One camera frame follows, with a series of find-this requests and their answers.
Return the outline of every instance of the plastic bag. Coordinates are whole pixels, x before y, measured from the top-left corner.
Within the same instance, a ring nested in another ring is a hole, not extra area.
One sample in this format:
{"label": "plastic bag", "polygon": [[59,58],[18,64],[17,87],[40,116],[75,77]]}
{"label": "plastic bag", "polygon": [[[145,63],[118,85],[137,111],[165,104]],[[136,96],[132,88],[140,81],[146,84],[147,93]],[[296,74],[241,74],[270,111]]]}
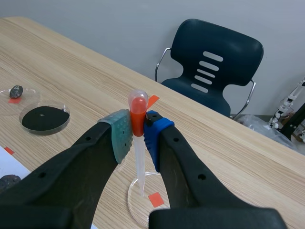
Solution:
{"label": "plastic bag", "polygon": [[252,114],[247,114],[242,116],[237,120],[237,122],[243,124],[244,126],[247,126],[248,128],[265,135],[266,137],[288,147],[291,148],[295,151],[297,151],[296,146],[287,138],[285,137],[282,133],[280,133],[276,129],[272,129],[269,127],[269,124],[262,119],[252,115]]}

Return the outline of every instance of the orange sticker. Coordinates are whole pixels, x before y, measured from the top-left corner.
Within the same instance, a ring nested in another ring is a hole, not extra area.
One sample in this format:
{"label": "orange sticker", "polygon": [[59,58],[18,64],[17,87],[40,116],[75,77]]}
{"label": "orange sticker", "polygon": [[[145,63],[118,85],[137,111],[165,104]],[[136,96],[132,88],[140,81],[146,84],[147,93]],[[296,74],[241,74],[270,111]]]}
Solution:
{"label": "orange sticker", "polygon": [[149,195],[148,198],[151,201],[154,208],[164,204],[164,201],[159,192]]}
{"label": "orange sticker", "polygon": [[159,100],[159,97],[156,95],[153,95],[152,97],[150,97],[148,99],[148,105],[147,105],[147,109],[150,108],[155,102],[157,102]]}
{"label": "orange sticker", "polygon": [[10,155],[12,155],[14,153],[14,151],[12,151],[10,148],[5,147],[4,148]]}
{"label": "orange sticker", "polygon": [[18,104],[21,101],[21,97],[17,99],[9,99],[9,104]]}

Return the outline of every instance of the wooden table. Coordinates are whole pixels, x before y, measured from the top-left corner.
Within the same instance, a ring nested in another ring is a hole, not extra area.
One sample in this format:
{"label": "wooden table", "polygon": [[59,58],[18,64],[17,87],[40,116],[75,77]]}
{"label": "wooden table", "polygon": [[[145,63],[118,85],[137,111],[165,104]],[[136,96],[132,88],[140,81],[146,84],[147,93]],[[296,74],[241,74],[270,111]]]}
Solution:
{"label": "wooden table", "polygon": [[[67,128],[44,137],[23,131],[18,115],[0,116],[0,145],[15,151],[29,170],[70,147],[101,117],[128,108],[129,92],[140,88],[160,97],[152,109],[175,121],[233,193],[277,209],[290,228],[305,227],[303,155],[29,19],[0,19],[0,79],[0,89],[38,89],[42,100],[62,101],[71,111]],[[132,148],[123,172],[113,174],[102,193],[93,221],[100,229],[138,227],[126,203],[134,163]],[[148,154],[146,170],[153,171]]]}

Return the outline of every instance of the metal chair leg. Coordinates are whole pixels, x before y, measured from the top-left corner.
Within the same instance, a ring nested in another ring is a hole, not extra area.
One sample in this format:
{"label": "metal chair leg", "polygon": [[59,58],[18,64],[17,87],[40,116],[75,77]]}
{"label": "metal chair leg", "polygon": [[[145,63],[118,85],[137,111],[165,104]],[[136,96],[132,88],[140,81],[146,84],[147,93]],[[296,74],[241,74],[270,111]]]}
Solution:
{"label": "metal chair leg", "polygon": [[161,59],[160,59],[159,62],[157,63],[156,69],[155,69],[155,71],[154,71],[154,80],[155,80],[156,82],[157,82],[157,72],[158,72],[159,65],[160,65],[160,63],[161,63],[163,57],[165,56],[165,54],[166,54],[166,52],[167,52],[168,50],[171,50],[171,48],[166,48],[166,49],[164,50],[164,52],[163,52],[163,54],[162,54],[162,56],[161,56]]}
{"label": "metal chair leg", "polygon": [[254,82],[253,80],[251,80],[251,82],[253,83],[252,85],[252,88],[251,88],[251,91],[249,93],[249,96],[248,96],[248,99],[244,105],[244,107],[234,116],[232,117],[233,120],[237,120],[238,117],[241,115],[241,113],[246,109],[246,107],[248,106],[249,102],[250,102],[250,99],[252,97],[252,94],[253,94],[253,91],[254,91],[254,88],[255,88],[255,85],[256,85],[256,82]]}

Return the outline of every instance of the plastic pipette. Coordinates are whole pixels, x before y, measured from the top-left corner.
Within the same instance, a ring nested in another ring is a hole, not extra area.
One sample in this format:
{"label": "plastic pipette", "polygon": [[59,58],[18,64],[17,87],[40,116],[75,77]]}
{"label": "plastic pipette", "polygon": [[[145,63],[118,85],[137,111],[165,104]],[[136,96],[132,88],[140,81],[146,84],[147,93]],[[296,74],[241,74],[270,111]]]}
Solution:
{"label": "plastic pipette", "polygon": [[146,92],[142,90],[134,90],[129,95],[128,103],[132,121],[138,184],[140,187],[140,194],[143,197],[145,184],[145,143],[143,126],[147,110],[148,96]]}

